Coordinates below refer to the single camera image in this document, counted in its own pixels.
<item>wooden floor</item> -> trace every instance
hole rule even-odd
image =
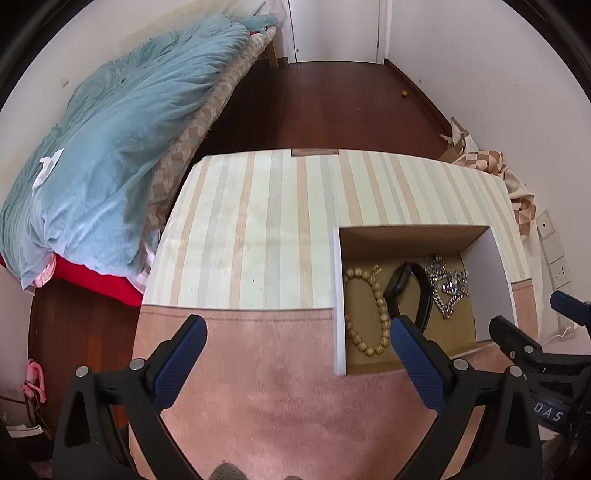
[[[437,158],[441,123],[392,70],[361,63],[302,63],[269,70],[257,62],[240,82],[193,161],[272,148],[351,148]],[[74,371],[123,368],[139,309],[52,280],[37,290],[30,356],[46,374],[44,419],[57,425]]]

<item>open box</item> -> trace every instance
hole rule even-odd
[[[464,269],[469,296],[460,300],[450,319],[444,319],[433,303],[425,337],[436,341],[449,357],[465,355],[490,340],[491,319],[503,315],[517,326],[511,283],[506,274],[494,232],[479,225],[388,225],[334,228],[332,238],[335,291],[335,373],[368,374],[402,369],[391,347],[381,355],[359,352],[345,329],[343,272],[361,267],[371,271],[378,264],[379,283],[385,286],[404,261],[425,266],[426,257],[440,254],[447,270]],[[378,307],[370,286],[362,280],[349,281],[347,313],[354,328],[369,346],[379,344],[381,327]],[[414,277],[399,302],[400,312],[414,321],[420,288]]]

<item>screw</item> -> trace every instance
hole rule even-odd
[[[509,373],[517,378],[519,378],[523,374],[521,368],[519,368],[517,365],[511,365],[509,367]]]
[[[76,376],[79,378],[85,377],[88,374],[89,370],[88,367],[82,365],[81,367],[76,368]]]
[[[138,371],[142,370],[145,364],[146,360],[143,358],[134,358],[131,362],[129,362],[129,368],[134,371]]]
[[[466,362],[463,358],[456,358],[453,361],[453,366],[455,367],[456,370],[463,372],[465,370],[468,370],[468,367],[470,366],[470,364],[468,362]]]

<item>blue duvet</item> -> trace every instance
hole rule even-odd
[[[55,252],[101,274],[132,278],[153,167],[246,45],[222,15],[150,39],[98,68],[20,172],[0,212],[0,253],[25,288]],[[42,157],[63,148],[31,187]]]

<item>red sheet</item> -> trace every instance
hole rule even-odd
[[[0,264],[6,267],[0,255]],[[76,265],[56,255],[56,271],[52,278],[62,278],[74,285],[95,291],[132,307],[142,305],[143,295],[126,278],[100,275],[84,265]]]

